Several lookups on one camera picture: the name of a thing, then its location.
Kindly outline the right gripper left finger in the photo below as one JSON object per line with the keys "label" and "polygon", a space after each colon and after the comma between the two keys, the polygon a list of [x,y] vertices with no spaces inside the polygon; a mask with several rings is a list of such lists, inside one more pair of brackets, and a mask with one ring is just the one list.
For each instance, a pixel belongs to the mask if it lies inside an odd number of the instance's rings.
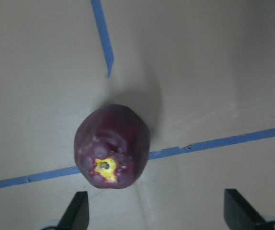
{"label": "right gripper left finger", "polygon": [[62,218],[57,230],[87,230],[89,225],[88,192],[76,192]]}

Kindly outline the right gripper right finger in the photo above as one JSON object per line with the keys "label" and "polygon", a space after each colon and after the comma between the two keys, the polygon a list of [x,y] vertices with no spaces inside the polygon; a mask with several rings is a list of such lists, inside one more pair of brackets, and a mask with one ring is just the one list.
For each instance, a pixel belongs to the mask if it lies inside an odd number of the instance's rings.
{"label": "right gripper right finger", "polygon": [[267,225],[237,189],[224,191],[224,220],[230,230],[261,230]]}

